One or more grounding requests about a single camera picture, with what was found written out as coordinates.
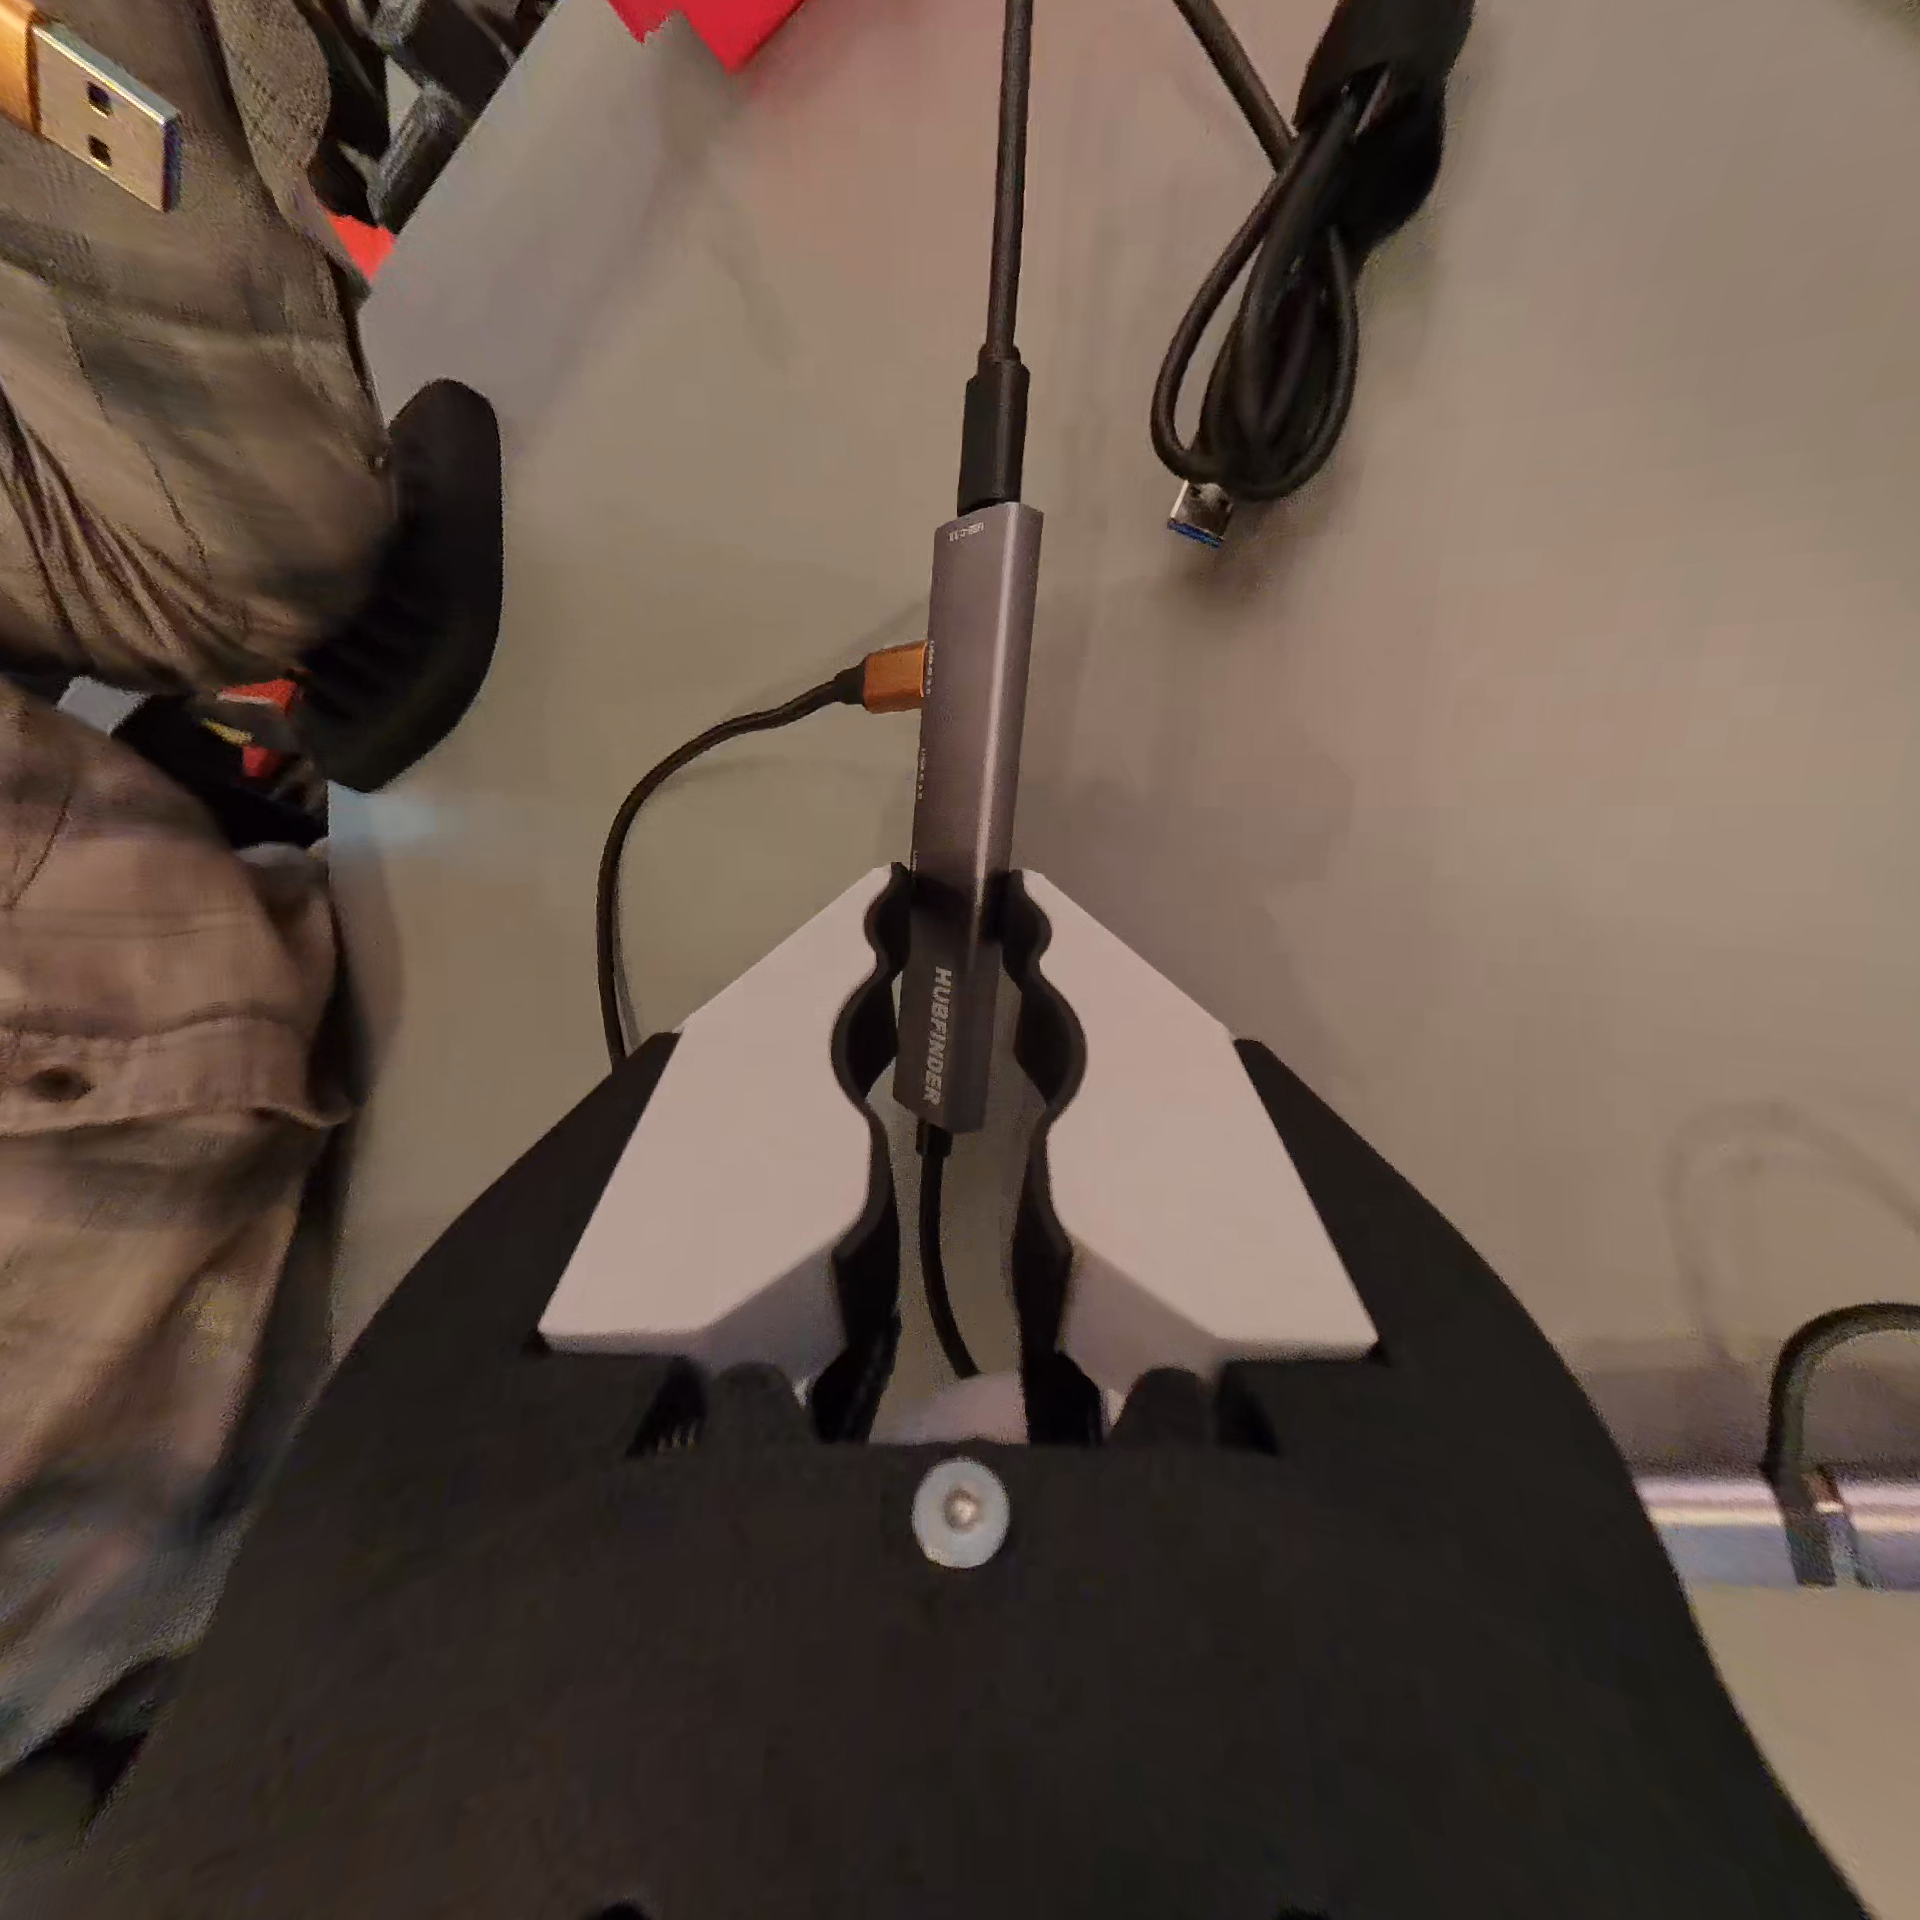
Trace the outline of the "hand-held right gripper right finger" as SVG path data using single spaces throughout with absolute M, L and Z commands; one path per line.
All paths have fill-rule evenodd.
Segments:
M 1179 1367 L 1354 1361 L 1377 1329 L 1236 1035 L 1022 876 L 1022 1347 L 1124 1402 Z

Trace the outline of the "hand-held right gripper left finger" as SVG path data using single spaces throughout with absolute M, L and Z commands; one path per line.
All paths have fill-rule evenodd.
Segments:
M 901 1337 L 888 1136 L 901 873 L 873 873 L 648 1040 L 659 1073 L 542 1308 L 558 1356 L 778 1367 L 873 1426 Z

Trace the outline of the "small dark grey usb hub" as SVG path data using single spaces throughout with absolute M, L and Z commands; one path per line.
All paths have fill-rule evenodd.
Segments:
M 945 1161 L 987 1116 L 1038 561 L 1043 512 L 1027 503 L 972 510 L 933 535 L 891 1094 L 917 1120 L 923 1301 L 956 1379 L 978 1361 L 945 1273 Z

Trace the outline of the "dark cloth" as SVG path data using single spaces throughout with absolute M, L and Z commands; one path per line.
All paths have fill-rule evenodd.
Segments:
M 376 792 L 462 729 L 493 670 L 505 592 L 500 420 L 436 380 L 390 427 L 400 525 L 356 618 L 302 670 L 296 737 L 326 782 Z

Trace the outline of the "red plastic bin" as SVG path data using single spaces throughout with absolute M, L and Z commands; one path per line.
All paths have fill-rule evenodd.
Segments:
M 726 70 L 742 70 L 805 2 L 610 2 L 635 38 L 682 19 Z

